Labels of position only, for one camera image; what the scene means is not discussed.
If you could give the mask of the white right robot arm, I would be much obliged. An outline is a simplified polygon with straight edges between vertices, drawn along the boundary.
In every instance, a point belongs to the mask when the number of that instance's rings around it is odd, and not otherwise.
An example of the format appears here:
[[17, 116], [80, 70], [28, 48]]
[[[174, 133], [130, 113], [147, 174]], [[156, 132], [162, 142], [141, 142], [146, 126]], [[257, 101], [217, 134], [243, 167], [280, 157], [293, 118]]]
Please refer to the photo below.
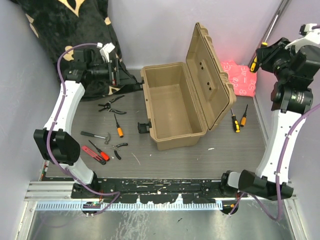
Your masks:
[[255, 51], [250, 71], [274, 74], [272, 133], [255, 172], [228, 170], [221, 176], [219, 191], [225, 197], [245, 192], [267, 200], [288, 199], [294, 189], [288, 185], [289, 165], [298, 134], [311, 113], [313, 93], [310, 84], [320, 69], [320, 42], [302, 37], [276, 43], [262, 43]]

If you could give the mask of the long yellow black screwdriver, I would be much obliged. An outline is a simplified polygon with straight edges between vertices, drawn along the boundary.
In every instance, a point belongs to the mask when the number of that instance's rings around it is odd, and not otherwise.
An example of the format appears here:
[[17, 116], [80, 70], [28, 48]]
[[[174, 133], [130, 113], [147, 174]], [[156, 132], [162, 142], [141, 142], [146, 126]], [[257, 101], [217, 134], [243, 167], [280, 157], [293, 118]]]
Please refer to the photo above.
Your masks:
[[[268, 40], [270, 38], [270, 36], [272, 35], [273, 31], [275, 30], [277, 24], [279, 23], [281, 16], [283, 15], [283, 13], [286, 11], [287, 7], [290, 4], [290, 0], [281, 0], [271, 21], [269, 22], [267, 29], [265, 30], [265, 33], [262, 36], [262, 39], [260, 40], [259, 45], [257, 46], [257, 49], [261, 46], [262, 43], [268, 43]], [[249, 70], [252, 73], [255, 73], [255, 55], [256, 55], [256, 51], [254, 52], [251, 61], [248, 65]]]

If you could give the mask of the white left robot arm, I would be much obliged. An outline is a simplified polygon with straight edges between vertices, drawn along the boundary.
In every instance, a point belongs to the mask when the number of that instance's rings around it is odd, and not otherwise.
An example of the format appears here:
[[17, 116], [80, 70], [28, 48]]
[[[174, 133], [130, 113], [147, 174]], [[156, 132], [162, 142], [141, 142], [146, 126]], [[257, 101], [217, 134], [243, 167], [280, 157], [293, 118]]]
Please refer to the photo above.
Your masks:
[[33, 134], [35, 143], [44, 160], [58, 166], [60, 170], [82, 185], [82, 192], [88, 198], [95, 198], [100, 193], [97, 175], [81, 159], [81, 147], [71, 136], [72, 123], [78, 105], [86, 92], [88, 81], [82, 77], [67, 79], [61, 71], [61, 61], [65, 55], [77, 48], [94, 46], [99, 49], [102, 59], [110, 62], [109, 55], [114, 50], [109, 44], [83, 43], [63, 52], [57, 60], [57, 73], [60, 78], [60, 92], [52, 114], [43, 129], [36, 129]]

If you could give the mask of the short yellow black screwdriver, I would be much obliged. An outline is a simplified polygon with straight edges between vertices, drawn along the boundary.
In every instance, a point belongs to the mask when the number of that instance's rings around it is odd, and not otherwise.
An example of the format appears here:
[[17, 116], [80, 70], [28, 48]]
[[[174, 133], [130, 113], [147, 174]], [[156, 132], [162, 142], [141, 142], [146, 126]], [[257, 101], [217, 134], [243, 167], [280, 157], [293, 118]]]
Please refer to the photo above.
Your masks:
[[237, 120], [237, 117], [236, 117], [236, 115], [234, 114], [232, 108], [230, 109], [230, 111], [231, 111], [231, 120], [232, 120], [232, 128], [233, 128], [233, 131], [234, 131], [235, 133], [239, 133], [239, 132], [240, 132], [240, 125], [239, 125], [239, 122], [238, 122], [238, 120]]

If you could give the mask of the tan plastic tool case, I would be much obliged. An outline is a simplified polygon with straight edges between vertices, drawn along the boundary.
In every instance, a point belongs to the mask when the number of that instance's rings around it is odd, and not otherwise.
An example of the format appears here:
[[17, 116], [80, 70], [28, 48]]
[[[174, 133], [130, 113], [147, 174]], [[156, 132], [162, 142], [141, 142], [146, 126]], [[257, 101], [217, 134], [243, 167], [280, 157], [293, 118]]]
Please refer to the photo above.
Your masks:
[[184, 62], [140, 71], [148, 133], [160, 151], [197, 144], [214, 131], [237, 101], [207, 28], [197, 22]]

